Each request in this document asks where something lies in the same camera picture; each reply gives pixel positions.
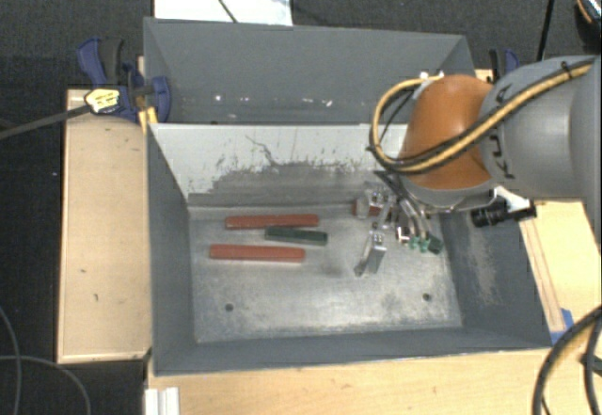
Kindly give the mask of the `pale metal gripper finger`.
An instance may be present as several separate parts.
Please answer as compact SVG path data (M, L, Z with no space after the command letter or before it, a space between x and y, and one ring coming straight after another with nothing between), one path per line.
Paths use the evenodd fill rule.
M358 218L368 218L381 213L381 197L376 191L367 190L359 195L353 205L353 215Z
M365 275L376 274L386 253L385 235L380 231L371 231L360 259L354 267L355 275L363 277Z

